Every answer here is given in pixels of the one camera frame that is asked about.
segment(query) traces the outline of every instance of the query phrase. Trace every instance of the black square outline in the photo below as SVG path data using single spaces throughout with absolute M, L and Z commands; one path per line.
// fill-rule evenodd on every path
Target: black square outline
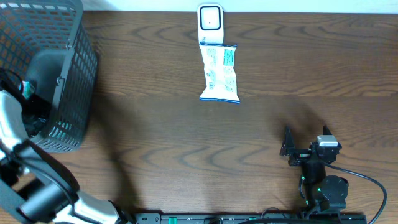
M 206 8 L 206 7 L 216 7 L 217 9 L 218 9 L 218 20 L 219 20 L 219 22 L 220 22 L 220 26 L 218 27 L 218 28 L 214 28 L 214 29 L 204 29 L 203 28 L 203 26 L 201 25 L 201 10 L 203 9 L 203 8 Z M 199 9 L 199 16 L 200 16 L 200 21 L 199 21 L 199 23 L 200 23 L 200 28 L 202 29 L 202 30 L 219 30 L 220 28 L 221 28 L 221 10 L 220 10 L 220 7 L 218 7 L 218 6 L 202 6 L 200 9 Z

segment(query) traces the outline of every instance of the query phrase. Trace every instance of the white backdrop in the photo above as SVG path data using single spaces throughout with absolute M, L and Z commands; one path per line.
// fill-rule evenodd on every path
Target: white backdrop
M 196 11 L 218 3 L 226 12 L 343 12 L 398 14 L 398 0 L 82 0 L 85 10 Z

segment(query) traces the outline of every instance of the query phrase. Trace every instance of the wooden table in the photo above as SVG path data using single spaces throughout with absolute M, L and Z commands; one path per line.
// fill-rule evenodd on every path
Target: wooden table
M 199 100 L 196 13 L 85 12 L 101 55 L 91 120 L 79 151 L 54 156 L 84 191 L 132 212 L 294 210 L 305 202 L 299 167 L 279 156 L 284 126 L 307 147 L 327 124 L 343 146 L 334 165 L 383 183 L 378 223 L 397 223 L 397 19 L 225 13 L 225 43 L 238 45 L 235 105 Z M 326 171 L 349 181 L 345 211 L 369 221 L 379 187 Z

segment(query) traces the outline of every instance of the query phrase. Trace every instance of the gray plastic basket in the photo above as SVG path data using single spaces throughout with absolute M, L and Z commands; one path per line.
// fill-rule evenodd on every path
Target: gray plastic basket
M 0 0 L 0 67 L 36 83 L 52 104 L 31 139 L 47 152 L 78 149 L 86 129 L 98 61 L 82 14 L 80 0 Z

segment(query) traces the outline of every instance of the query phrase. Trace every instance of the white plastic packet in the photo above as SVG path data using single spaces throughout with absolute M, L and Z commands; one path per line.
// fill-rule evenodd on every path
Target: white plastic packet
M 200 99 L 240 103 L 234 71 L 236 45 L 200 43 L 200 50 L 206 77 Z

